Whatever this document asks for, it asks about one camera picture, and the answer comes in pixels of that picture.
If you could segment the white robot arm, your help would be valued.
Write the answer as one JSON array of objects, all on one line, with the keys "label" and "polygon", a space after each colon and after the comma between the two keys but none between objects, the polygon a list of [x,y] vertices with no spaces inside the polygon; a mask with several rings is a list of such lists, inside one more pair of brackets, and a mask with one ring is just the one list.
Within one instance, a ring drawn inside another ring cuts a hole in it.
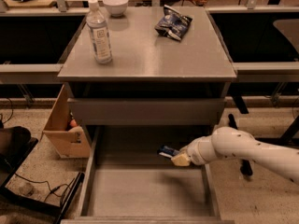
[{"label": "white robot arm", "polygon": [[204,165],[218,160],[255,161],[271,172],[299,184],[299,153],[297,149],[256,140],[250,133],[231,127],[220,127],[210,136],[194,139],[171,157],[179,167],[191,163]]}]

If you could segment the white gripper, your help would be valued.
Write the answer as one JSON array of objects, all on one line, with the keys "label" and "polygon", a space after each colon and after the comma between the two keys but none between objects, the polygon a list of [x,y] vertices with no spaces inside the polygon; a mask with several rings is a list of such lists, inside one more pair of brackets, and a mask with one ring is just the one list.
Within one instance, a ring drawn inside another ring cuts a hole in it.
[{"label": "white gripper", "polygon": [[200,153],[199,147],[200,141],[195,139],[181,149],[183,153],[179,153],[172,157],[171,161],[178,167],[187,167],[191,164],[191,162],[198,166],[206,164],[206,161]]}]

